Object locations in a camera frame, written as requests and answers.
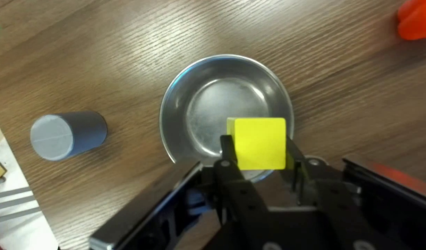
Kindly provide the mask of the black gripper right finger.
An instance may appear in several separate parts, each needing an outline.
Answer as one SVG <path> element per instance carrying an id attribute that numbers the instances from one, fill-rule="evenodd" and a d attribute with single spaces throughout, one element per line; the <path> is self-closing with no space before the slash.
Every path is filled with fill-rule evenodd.
<path id="1" fill-rule="evenodd" d="M 287 168 L 291 171 L 294 186 L 305 183 L 307 157 L 291 139 L 287 139 Z"/>

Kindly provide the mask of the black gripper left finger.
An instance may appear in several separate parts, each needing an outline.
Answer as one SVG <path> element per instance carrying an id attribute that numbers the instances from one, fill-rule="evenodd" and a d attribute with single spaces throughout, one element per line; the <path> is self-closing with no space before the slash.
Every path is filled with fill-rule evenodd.
<path id="1" fill-rule="evenodd" d="M 222 147 L 222 160 L 219 162 L 221 176 L 226 181 L 243 181 L 237 167 L 237 157 L 234 150 L 234 143 L 230 135 L 221 136 L 221 147 Z"/>

